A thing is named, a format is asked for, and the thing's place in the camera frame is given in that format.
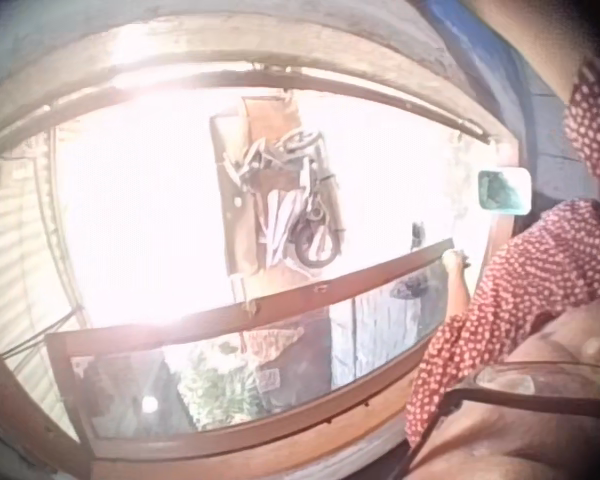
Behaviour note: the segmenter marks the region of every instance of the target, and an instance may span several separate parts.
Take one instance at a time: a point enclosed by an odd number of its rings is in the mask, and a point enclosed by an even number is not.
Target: red polka dot dress
[[[600,180],[600,61],[580,70],[568,138]],[[569,307],[600,298],[600,203],[564,202],[513,238],[485,268],[468,310],[448,318],[422,359],[407,403],[407,438],[419,440],[442,395],[476,368],[500,362]]]

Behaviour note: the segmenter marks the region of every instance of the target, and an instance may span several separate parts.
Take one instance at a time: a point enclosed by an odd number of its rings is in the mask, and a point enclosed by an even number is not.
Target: side mirror
[[[524,168],[499,167],[478,172],[480,207],[503,215],[526,215],[531,211],[531,175]]]

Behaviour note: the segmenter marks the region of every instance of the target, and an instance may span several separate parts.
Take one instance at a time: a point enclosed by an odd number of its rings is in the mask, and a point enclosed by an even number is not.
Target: eyeglasses
[[[566,362],[512,362],[483,367],[444,394],[422,437],[389,477],[404,478],[442,418],[465,401],[530,412],[600,418],[600,367]]]

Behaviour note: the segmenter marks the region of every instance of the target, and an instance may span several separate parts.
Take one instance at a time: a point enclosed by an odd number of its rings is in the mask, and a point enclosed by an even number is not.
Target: glass pane
[[[446,297],[437,261],[267,328],[72,363],[100,437],[211,430],[292,409],[369,374],[435,328]]]
[[[600,398],[600,368],[577,364],[502,364],[487,367],[478,385],[511,393],[561,398]]]

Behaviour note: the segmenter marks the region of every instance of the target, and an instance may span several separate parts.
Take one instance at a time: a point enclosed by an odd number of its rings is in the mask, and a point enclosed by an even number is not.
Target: person
[[[600,181],[600,58],[595,37],[559,0],[465,0],[569,102],[567,137]],[[445,255],[447,317],[416,372],[406,406],[411,445],[443,393],[476,368],[503,361],[570,308],[600,299],[600,203],[572,200],[546,212],[485,268],[472,299],[463,259]]]
[[[600,366],[600,300],[568,309],[522,342],[505,363],[533,361]],[[590,393],[568,377],[555,380],[553,389],[572,397]],[[464,402],[438,423],[407,478],[600,480],[599,470],[600,419]]]

